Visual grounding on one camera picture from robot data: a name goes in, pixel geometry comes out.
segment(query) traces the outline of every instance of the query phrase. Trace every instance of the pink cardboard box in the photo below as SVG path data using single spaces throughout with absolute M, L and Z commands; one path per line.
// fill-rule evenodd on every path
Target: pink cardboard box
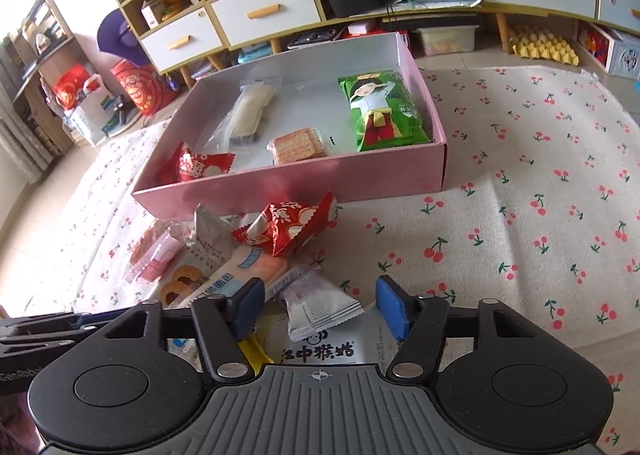
M 382 70 L 402 74 L 432 143 L 355 151 L 338 78 Z M 282 86 L 264 111 L 256 141 L 237 151 L 229 174 L 158 186 L 158 172 L 178 143 L 198 144 L 200 152 L 240 86 L 256 80 Z M 271 164 L 266 143 L 304 127 L 318 128 L 332 155 Z M 433 193 L 442 189 L 446 158 L 445 133 L 414 58 L 398 35 L 382 34 L 280 53 L 199 80 L 158 141 L 133 197 L 156 218 L 182 220 L 199 203 L 228 215 L 261 211 L 270 202 L 316 204 L 329 190 L 339 202 Z

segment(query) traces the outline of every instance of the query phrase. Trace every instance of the red snack wrapper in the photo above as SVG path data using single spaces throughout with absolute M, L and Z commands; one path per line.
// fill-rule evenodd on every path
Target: red snack wrapper
M 290 257 L 336 219 L 337 201 L 327 192 L 318 206 L 302 202 L 269 204 L 252 224 L 231 234 L 238 242 L 270 251 L 273 257 Z
M 194 154 L 185 142 L 180 142 L 171 159 L 162 167 L 158 180 L 162 184 L 172 184 L 226 174 L 234 158 L 234 154 Z

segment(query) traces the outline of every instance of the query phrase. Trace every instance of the floor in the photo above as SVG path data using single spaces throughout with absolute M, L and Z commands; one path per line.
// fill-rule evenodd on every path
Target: floor
M 596 73 L 603 84 L 640 122 L 640 92 L 631 80 L 608 76 L 589 56 L 582 56 L 581 67 Z M 522 60 L 507 55 L 497 43 L 495 35 L 479 36 L 476 51 L 464 54 L 447 54 L 432 58 L 418 58 L 418 65 L 425 69 L 463 69 L 494 66 L 522 66 L 528 64 L 550 65 L 576 71 L 574 67 L 544 60 Z M 171 115 L 180 106 L 184 96 L 157 114 L 155 120 Z M 135 128 L 140 128 L 140 121 Z M 31 190 L 21 208 L 15 225 L 0 249 L 0 304 L 12 316 L 22 315 L 32 292 L 30 285 L 46 272 L 44 261 L 47 252 L 55 246 L 55 224 L 82 175 L 94 162 L 99 148 L 75 148 L 58 161 L 52 172 Z

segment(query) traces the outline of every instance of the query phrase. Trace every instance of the cherry print tablecloth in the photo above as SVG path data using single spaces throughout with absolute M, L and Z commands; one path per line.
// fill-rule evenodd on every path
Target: cherry print tablecloth
M 610 453 L 637 447 L 638 126 L 578 74 L 521 67 L 424 75 L 450 143 L 445 191 L 341 204 L 337 226 L 300 254 L 363 303 L 383 273 L 455 305 L 501 299 L 609 376 L 615 406 L 599 445 Z M 118 277 L 152 219 L 130 183 L 161 131 L 100 152 L 62 215 L 60 248 L 31 313 L 125 307 L 153 290 L 121 287 Z M 452 345 L 454 356 L 465 348 Z

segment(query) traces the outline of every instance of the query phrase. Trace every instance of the metal screw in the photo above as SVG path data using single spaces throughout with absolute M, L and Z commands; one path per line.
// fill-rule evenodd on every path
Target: metal screw
M 220 377 L 242 377 L 249 371 L 246 365 L 242 363 L 223 363 L 218 367 L 218 375 Z
M 402 377 L 403 379 L 413 379 L 414 377 L 419 377 L 422 375 L 424 371 L 420 365 L 416 365 L 415 363 L 398 363 L 393 368 L 393 373 L 397 377 Z

